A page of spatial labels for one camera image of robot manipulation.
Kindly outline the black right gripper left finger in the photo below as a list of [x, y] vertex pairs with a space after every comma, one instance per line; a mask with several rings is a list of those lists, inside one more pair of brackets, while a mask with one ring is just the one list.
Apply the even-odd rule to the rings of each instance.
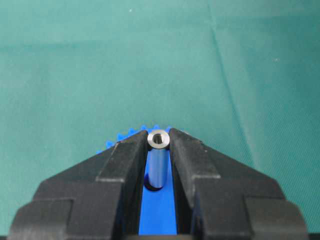
[[40, 183], [11, 240], [118, 240], [139, 231], [147, 136], [142, 130]]

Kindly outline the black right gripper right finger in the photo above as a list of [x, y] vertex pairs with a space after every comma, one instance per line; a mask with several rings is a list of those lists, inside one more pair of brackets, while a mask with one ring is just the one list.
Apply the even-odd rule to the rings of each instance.
[[177, 231], [198, 240], [307, 240], [300, 209], [278, 182], [172, 128]]

